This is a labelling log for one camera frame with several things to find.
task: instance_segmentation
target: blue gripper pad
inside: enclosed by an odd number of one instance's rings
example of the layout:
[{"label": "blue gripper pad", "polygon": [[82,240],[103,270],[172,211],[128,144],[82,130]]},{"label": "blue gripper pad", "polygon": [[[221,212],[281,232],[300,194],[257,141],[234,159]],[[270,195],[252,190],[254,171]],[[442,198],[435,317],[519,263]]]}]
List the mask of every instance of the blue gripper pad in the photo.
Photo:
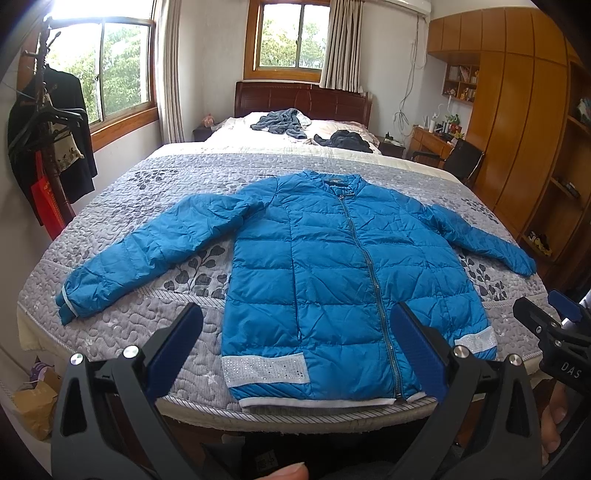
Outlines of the blue gripper pad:
[{"label": "blue gripper pad", "polygon": [[[143,350],[146,357],[151,356],[146,364],[145,395],[148,401],[155,402],[170,392],[185,360],[195,346],[203,330],[203,312],[195,304],[190,304],[180,313],[170,327],[156,330]],[[166,337],[158,350],[151,352],[149,343]]]},{"label": "blue gripper pad", "polygon": [[[423,326],[405,303],[398,303],[392,309],[390,328],[421,382],[423,391],[442,402],[448,390],[447,365],[441,358],[443,349],[449,351],[447,342],[438,331]],[[431,338],[423,330],[433,330],[428,334]]]},{"label": "blue gripper pad", "polygon": [[548,303],[571,322],[579,323],[581,321],[582,315],[580,305],[573,302],[567,296],[562,295],[558,290],[552,290],[548,293]]}]

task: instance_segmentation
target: window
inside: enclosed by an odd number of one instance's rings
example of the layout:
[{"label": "window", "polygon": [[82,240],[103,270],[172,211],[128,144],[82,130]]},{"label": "window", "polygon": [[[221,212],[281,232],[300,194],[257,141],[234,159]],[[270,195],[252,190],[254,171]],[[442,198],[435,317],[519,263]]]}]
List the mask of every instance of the window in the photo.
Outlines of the window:
[{"label": "window", "polygon": [[93,129],[153,106],[153,0],[56,0],[50,67],[76,75]]},{"label": "window", "polygon": [[329,4],[329,0],[251,0],[244,78],[319,82]]}]

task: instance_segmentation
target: jacket collar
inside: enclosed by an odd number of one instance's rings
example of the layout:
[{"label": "jacket collar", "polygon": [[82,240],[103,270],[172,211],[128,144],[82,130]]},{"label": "jacket collar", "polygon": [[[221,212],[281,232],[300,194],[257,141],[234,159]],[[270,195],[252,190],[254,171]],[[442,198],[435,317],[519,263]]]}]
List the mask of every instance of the jacket collar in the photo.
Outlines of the jacket collar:
[{"label": "jacket collar", "polygon": [[357,195],[367,182],[360,175],[337,175],[304,170],[299,175],[310,179],[318,188],[335,195]]}]

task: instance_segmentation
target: sequined trim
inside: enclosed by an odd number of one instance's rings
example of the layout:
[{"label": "sequined trim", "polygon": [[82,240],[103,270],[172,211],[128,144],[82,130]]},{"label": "sequined trim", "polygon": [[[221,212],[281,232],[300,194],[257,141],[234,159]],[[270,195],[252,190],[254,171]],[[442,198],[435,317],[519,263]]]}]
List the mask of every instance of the sequined trim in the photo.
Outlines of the sequined trim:
[{"label": "sequined trim", "polygon": [[479,333],[465,335],[456,340],[456,345],[463,345],[472,353],[485,352],[497,346],[495,331],[491,326]]},{"label": "sequined trim", "polygon": [[223,356],[222,368],[228,387],[251,383],[310,383],[303,353],[275,358],[258,355]]}]

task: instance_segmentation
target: black coat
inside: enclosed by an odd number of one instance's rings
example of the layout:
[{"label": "black coat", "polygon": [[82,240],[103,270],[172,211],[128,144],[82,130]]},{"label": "black coat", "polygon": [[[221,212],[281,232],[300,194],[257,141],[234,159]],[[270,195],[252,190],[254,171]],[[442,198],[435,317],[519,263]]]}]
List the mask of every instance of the black coat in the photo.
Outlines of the black coat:
[{"label": "black coat", "polygon": [[[82,95],[82,86],[77,77],[70,73],[58,72],[57,70],[46,67],[44,80],[47,85],[47,90],[51,92],[51,102],[55,108],[80,108],[86,111],[86,105]],[[34,83],[34,80],[32,80],[23,90],[23,93],[35,96]],[[32,100],[24,95],[19,95],[17,101],[10,110],[10,116],[8,118],[9,145],[34,113],[34,106],[21,105],[21,102],[23,101],[31,102]],[[72,134],[74,135],[76,146],[84,155],[84,158],[76,160],[70,167],[60,174],[61,185],[63,186],[66,197],[70,203],[74,203],[87,193],[93,192],[95,186],[92,183],[92,179],[96,177],[95,157],[92,151],[88,123],[82,125],[80,130],[75,129]],[[32,134],[30,141],[34,141],[36,136],[36,133]],[[11,167],[19,187],[27,197],[37,219],[41,223],[31,194],[31,186],[37,181],[34,152],[23,151],[18,153],[15,157],[11,157]]]}]

